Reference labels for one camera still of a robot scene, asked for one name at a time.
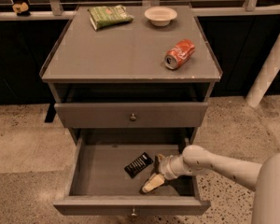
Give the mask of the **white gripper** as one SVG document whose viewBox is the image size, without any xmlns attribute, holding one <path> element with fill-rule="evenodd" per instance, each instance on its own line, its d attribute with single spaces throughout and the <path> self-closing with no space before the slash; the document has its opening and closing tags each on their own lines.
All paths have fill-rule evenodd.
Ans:
<svg viewBox="0 0 280 224">
<path fill-rule="evenodd" d="M 153 174 L 148 181 L 142 187 L 144 193 L 149 193 L 152 190 L 160 187 L 164 184 L 166 180 L 177 179 L 177 175 L 174 173 L 172 165 L 176 160 L 176 156 L 164 156 L 162 154 L 157 154 L 155 156 L 155 168 L 158 169 L 159 174 Z"/>
</svg>

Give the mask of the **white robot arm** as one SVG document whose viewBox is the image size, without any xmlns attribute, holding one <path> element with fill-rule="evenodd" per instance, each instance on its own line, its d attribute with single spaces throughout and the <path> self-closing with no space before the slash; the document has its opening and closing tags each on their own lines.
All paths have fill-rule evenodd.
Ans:
<svg viewBox="0 0 280 224">
<path fill-rule="evenodd" d="M 280 34 L 245 98 L 250 106 L 259 105 L 279 70 Z M 190 145 L 180 155 L 159 155 L 157 158 L 160 164 L 142 187 L 144 193 L 160 187 L 167 180 L 196 175 L 208 169 L 255 192 L 251 224 L 280 224 L 280 153 L 259 164 L 219 156 L 200 146 Z"/>
</svg>

